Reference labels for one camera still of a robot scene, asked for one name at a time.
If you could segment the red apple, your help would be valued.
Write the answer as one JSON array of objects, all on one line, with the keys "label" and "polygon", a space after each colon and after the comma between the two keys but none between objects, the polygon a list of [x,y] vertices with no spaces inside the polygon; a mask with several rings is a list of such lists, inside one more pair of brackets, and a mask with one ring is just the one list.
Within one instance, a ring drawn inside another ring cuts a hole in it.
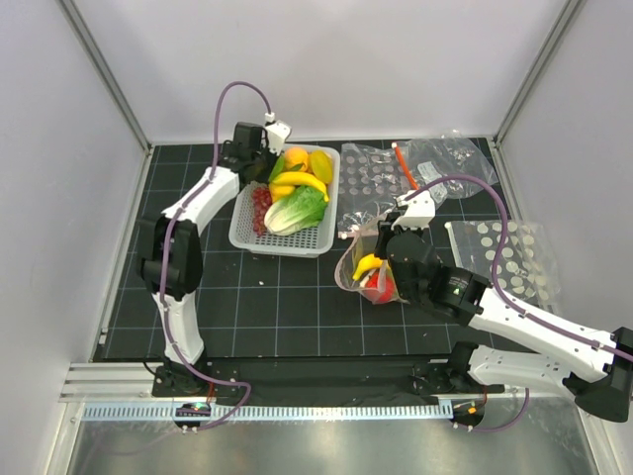
[{"label": "red apple", "polygon": [[378,269],[372,270],[361,281],[361,294],[374,305],[398,300],[396,285],[390,273],[385,276]]}]

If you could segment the long yellow banana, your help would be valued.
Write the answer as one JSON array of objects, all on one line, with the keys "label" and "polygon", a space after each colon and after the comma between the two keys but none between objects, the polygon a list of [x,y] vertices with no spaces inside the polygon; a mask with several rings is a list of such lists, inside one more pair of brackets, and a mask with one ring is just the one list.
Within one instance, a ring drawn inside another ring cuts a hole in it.
[{"label": "long yellow banana", "polygon": [[352,279],[359,282],[367,276],[372,276],[380,272],[383,267],[387,269],[387,272],[391,271],[391,267],[386,259],[377,257],[373,253],[367,254],[357,262],[352,274]]}]

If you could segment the pink zipper clear bag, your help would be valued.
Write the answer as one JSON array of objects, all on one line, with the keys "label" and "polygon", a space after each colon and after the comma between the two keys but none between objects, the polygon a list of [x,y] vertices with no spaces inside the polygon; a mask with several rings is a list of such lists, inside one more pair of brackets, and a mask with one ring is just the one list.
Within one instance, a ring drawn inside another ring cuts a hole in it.
[{"label": "pink zipper clear bag", "polygon": [[385,218],[383,214],[353,233],[334,270],[334,281],[341,290],[357,293],[373,305],[406,302],[397,290],[390,264],[375,254],[379,222]]}]

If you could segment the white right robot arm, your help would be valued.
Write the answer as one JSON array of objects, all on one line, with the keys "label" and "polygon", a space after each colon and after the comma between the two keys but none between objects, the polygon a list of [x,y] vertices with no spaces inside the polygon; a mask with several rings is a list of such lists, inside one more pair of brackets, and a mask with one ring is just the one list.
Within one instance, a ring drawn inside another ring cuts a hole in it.
[{"label": "white right robot arm", "polygon": [[523,347],[504,352],[454,346],[445,368],[458,392],[507,385],[571,395],[583,411],[625,423],[632,402],[632,331],[583,327],[495,288],[484,276],[444,264],[421,229],[390,213],[379,220],[377,255],[387,260],[401,299],[445,323],[495,333]]}]

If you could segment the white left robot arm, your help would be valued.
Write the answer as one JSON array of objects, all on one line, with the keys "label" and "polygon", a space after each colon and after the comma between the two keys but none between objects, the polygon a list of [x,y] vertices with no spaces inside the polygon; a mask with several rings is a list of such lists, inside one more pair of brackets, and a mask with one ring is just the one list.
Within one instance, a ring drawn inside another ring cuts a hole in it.
[{"label": "white left robot arm", "polygon": [[290,134],[291,127],[270,114],[263,126],[237,123],[230,140],[214,145],[211,165],[192,188],[156,217],[139,221],[136,272],[157,306],[165,338],[154,396],[199,396],[214,383],[196,310],[204,272],[201,234],[246,185],[269,177]]}]

